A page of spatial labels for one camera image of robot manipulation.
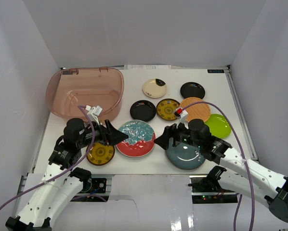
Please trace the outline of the yellow patterned plate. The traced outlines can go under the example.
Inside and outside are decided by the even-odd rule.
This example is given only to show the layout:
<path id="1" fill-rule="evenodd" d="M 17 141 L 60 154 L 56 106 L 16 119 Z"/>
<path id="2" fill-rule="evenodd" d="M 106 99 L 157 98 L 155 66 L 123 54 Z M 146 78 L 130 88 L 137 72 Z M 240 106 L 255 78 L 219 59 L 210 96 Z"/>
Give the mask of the yellow patterned plate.
<path id="1" fill-rule="evenodd" d="M 163 99 L 157 104 L 157 115 L 166 121 L 174 121 L 177 119 L 174 112 L 180 106 L 175 99 Z"/>
<path id="2" fill-rule="evenodd" d="M 115 147 L 103 145 L 99 142 L 94 143 L 89 150 L 87 160 L 95 166 L 103 166 L 109 163 L 115 155 Z"/>

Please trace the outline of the red and teal plate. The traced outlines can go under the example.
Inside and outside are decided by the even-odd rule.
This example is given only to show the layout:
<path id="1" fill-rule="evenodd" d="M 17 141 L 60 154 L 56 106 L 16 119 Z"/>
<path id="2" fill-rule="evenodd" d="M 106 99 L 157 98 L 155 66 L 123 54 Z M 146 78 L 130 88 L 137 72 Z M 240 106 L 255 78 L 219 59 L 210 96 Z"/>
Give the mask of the red and teal plate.
<path id="1" fill-rule="evenodd" d="M 131 120 L 121 125 L 118 130 L 128 135 L 127 139 L 116 145 L 123 155 L 139 158 L 153 150 L 156 134 L 148 123 L 141 120 Z"/>

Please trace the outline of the dark blue-grey large plate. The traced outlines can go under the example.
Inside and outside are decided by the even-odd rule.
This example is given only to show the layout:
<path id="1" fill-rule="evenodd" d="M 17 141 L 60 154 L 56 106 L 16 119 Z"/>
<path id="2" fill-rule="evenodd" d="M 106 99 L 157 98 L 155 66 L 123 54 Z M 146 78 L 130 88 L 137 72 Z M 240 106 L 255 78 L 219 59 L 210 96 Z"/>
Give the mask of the dark blue-grey large plate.
<path id="1" fill-rule="evenodd" d="M 206 159 L 200 152 L 199 147 L 184 143 L 177 146 L 170 146 L 165 151 L 168 160 L 177 168 L 182 170 L 194 170 L 204 164 Z"/>

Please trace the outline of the woven bamboo plate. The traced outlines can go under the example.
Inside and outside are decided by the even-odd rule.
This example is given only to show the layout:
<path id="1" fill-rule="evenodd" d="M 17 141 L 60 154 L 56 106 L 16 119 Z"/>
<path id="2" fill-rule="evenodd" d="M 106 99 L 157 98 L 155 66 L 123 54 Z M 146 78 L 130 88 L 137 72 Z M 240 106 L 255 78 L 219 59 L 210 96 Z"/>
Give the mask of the woven bamboo plate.
<path id="1" fill-rule="evenodd" d="M 180 103 L 180 107 L 184 108 L 196 102 L 202 102 L 202 100 L 197 97 L 189 97 L 189 98 L 184 99 Z M 201 119 L 204 122 L 206 122 L 211 115 L 210 107 L 208 104 L 205 104 L 205 103 L 199 103 L 199 104 L 190 106 L 186 109 L 186 111 L 188 112 L 188 117 L 186 119 L 187 122 L 190 122 L 193 119 Z"/>

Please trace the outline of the cream and black plate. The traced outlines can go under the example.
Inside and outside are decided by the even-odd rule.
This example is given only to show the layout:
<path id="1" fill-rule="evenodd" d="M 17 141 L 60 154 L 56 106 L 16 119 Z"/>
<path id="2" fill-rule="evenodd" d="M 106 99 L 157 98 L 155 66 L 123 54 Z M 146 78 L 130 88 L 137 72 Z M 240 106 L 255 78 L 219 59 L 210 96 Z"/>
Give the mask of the cream and black plate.
<path id="1" fill-rule="evenodd" d="M 161 98 L 166 94 L 167 85 L 163 80 L 154 78 L 147 80 L 143 84 L 142 90 L 148 97 L 156 99 Z"/>

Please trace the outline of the lime green plate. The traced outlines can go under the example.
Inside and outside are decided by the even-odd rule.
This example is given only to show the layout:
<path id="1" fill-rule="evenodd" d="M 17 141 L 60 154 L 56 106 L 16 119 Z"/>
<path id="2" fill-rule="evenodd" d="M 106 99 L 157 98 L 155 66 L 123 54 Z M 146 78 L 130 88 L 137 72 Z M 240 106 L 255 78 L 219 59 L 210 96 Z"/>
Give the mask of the lime green plate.
<path id="1" fill-rule="evenodd" d="M 211 134 L 220 139 L 228 137 L 232 132 L 229 123 L 220 114 L 211 114 L 205 124 L 209 127 Z"/>

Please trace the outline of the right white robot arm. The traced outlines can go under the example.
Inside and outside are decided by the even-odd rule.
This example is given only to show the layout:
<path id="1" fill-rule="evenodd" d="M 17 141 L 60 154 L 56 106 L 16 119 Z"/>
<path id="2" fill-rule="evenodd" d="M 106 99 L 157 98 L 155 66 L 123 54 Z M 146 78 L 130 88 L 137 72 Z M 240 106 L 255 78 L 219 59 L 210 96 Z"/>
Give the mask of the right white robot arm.
<path id="1" fill-rule="evenodd" d="M 154 143 L 167 150 L 170 146 L 187 144 L 216 166 L 200 181 L 205 189 L 234 191 L 261 203 L 278 219 L 288 223 L 288 177 L 267 169 L 257 162 L 245 160 L 242 153 L 228 142 L 213 136 L 200 119 L 166 126 Z"/>

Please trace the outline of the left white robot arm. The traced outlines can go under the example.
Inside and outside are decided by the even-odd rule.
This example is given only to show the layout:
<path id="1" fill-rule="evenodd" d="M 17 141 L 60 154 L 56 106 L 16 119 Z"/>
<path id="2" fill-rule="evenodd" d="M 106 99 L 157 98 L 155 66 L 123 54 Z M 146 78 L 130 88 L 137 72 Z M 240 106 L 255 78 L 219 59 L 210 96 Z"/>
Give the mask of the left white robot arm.
<path id="1" fill-rule="evenodd" d="M 92 186 L 90 171 L 75 167 L 82 157 L 81 150 L 90 150 L 94 143 L 114 146 L 128 135 L 115 129 L 109 120 L 104 125 L 80 118 L 67 121 L 49 158 L 41 179 L 41 186 L 34 189 L 32 197 L 16 217 L 9 217 L 5 226 L 10 231 L 50 231 L 58 215 L 80 192 Z"/>

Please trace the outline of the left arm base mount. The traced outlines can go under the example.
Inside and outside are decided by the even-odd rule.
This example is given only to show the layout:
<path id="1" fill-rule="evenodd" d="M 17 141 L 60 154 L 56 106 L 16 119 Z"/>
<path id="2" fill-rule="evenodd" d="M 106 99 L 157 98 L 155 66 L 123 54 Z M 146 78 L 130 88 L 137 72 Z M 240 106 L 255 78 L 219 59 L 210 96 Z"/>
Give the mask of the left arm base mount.
<path id="1" fill-rule="evenodd" d="M 111 180 L 91 178 L 72 202 L 107 202 L 111 191 Z"/>

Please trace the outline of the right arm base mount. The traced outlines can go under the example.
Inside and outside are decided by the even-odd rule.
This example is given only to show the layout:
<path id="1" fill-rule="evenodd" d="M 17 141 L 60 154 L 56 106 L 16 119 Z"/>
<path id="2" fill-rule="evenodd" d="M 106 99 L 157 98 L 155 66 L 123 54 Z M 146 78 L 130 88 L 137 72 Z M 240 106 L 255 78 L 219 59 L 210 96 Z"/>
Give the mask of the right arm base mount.
<path id="1" fill-rule="evenodd" d="M 209 186 L 205 182 L 206 175 L 189 176 L 191 187 L 192 202 L 196 204 L 235 204 L 238 202 L 238 196 L 235 192 L 219 188 L 218 186 Z"/>

